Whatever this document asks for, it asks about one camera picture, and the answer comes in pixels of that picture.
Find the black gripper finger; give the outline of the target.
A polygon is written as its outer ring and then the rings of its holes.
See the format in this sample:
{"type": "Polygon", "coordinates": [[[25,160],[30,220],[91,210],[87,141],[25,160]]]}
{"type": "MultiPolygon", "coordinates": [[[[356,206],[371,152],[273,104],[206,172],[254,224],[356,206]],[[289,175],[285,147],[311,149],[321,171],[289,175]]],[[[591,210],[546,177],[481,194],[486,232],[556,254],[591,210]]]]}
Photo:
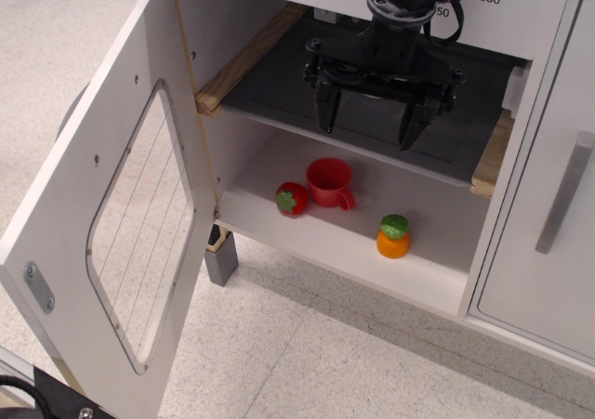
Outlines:
{"type": "Polygon", "coordinates": [[[399,129],[401,151],[410,151],[442,110],[443,99],[440,97],[426,96],[423,100],[407,100],[399,129]]]}
{"type": "Polygon", "coordinates": [[[314,97],[318,124],[330,134],[337,118],[341,90],[334,82],[321,79],[316,83],[314,97]]]}

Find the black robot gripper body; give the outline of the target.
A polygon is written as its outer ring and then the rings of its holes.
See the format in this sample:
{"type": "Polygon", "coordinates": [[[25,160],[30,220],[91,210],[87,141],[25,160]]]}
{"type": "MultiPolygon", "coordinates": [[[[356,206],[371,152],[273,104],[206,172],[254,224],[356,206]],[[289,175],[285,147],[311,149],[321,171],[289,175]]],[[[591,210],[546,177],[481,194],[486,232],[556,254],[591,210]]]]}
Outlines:
{"type": "Polygon", "coordinates": [[[426,96],[440,97],[442,112],[450,112],[456,103],[457,88],[465,82],[464,73],[432,55],[415,30],[372,23],[360,33],[312,38],[306,49],[311,57],[304,69],[304,80],[314,91],[316,83],[326,79],[341,92],[403,103],[426,96]]]}

